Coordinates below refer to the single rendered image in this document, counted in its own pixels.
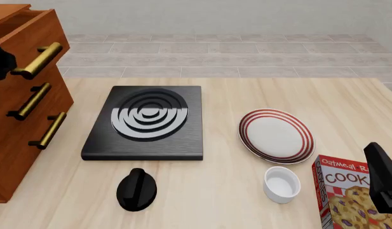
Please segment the small white ramekin bowl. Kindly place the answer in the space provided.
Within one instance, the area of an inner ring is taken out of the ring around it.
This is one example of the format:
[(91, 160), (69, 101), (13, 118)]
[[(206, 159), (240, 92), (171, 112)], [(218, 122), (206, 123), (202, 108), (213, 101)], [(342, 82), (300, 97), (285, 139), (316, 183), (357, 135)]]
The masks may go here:
[(295, 173), (286, 167), (270, 167), (264, 174), (264, 192), (277, 204), (291, 202), (300, 192), (301, 183)]

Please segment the flat black stove plate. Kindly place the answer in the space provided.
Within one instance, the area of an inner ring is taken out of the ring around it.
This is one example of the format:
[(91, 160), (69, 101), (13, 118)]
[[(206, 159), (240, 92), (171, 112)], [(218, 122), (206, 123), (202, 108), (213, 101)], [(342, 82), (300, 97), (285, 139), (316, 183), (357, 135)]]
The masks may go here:
[(114, 86), (83, 160), (202, 160), (200, 86)]

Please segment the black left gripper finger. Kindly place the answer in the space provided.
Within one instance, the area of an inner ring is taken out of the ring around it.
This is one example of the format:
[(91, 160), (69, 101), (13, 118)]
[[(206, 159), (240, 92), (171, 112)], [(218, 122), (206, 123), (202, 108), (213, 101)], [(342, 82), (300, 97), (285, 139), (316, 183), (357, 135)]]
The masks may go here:
[(17, 67), (16, 58), (0, 47), (0, 81), (6, 78), (8, 72)]

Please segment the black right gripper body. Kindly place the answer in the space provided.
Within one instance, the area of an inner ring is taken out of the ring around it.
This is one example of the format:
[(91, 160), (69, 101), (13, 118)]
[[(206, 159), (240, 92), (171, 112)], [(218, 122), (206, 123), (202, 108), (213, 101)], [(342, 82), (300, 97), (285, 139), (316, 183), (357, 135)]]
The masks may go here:
[(371, 188), (370, 197), (379, 213), (392, 213), (392, 190)]

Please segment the red oatmeal cookie box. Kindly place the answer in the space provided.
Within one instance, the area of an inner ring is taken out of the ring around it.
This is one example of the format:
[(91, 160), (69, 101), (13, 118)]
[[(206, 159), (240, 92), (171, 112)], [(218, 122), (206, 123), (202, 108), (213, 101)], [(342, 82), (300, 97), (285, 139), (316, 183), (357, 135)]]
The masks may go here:
[(319, 155), (311, 169), (322, 229), (392, 229), (369, 195), (366, 163)]

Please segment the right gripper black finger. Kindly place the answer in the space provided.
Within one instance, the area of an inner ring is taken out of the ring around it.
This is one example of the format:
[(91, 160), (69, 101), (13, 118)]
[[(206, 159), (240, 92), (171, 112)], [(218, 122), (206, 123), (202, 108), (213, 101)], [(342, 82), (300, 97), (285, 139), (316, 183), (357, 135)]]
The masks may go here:
[(370, 188), (377, 193), (392, 194), (392, 159), (376, 142), (370, 142), (363, 152), (370, 175)]

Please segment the round black stove knob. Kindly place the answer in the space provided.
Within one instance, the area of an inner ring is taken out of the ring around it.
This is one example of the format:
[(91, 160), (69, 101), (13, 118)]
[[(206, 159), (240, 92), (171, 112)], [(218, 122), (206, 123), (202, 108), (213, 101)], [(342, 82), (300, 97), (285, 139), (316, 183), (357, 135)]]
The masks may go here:
[(116, 198), (126, 211), (141, 211), (149, 207), (157, 195), (154, 178), (144, 169), (134, 168), (119, 183)]

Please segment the wooden cabinet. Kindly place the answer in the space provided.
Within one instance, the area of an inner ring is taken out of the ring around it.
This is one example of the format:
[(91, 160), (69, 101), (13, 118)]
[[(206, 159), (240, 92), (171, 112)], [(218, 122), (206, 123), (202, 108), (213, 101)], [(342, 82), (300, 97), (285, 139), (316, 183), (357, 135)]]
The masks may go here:
[(68, 50), (55, 10), (0, 4), (0, 203), (13, 196), (73, 105), (57, 67)]

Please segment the open wooden drawer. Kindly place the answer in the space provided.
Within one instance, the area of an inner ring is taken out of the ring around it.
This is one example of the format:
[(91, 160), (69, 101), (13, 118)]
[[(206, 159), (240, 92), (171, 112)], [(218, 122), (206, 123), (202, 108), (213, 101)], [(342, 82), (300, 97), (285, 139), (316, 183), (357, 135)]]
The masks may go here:
[(0, 47), (15, 56), (18, 68), (25, 68), (41, 54), (38, 47), (54, 42), (60, 43), (63, 49), (47, 66), (56, 64), (69, 50), (55, 10), (25, 10), (0, 23)]

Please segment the closed wooden drawer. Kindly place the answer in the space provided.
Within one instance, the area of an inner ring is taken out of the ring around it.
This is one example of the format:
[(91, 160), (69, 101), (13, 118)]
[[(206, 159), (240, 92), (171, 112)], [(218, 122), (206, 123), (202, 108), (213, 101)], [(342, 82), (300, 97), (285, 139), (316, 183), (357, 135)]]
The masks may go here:
[[(31, 97), (32, 87), (38, 87), (43, 83), (50, 83), (51, 89), (26, 120), (18, 121), (14, 117), (6, 116), (9, 111), (19, 110)], [(25, 80), (21, 76), (8, 76), (0, 81), (0, 136), (28, 127), (32, 130), (39, 129), (47, 116), (66, 112), (72, 104), (71, 94), (56, 66), (46, 68), (33, 80)]]
[(28, 142), (39, 141), (51, 124), (46, 117), (39, 129), (28, 127), (0, 136), (0, 195), (3, 202), (11, 198), (41, 152), (35, 146), (28, 146)]

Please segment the white plate with red rings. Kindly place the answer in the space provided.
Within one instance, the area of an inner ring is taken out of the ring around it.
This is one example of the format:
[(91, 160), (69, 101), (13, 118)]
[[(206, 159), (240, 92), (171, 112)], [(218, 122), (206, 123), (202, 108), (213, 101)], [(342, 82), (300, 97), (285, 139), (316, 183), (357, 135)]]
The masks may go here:
[(316, 139), (303, 121), (272, 108), (245, 114), (238, 124), (238, 135), (255, 156), (283, 165), (304, 162), (316, 149)]

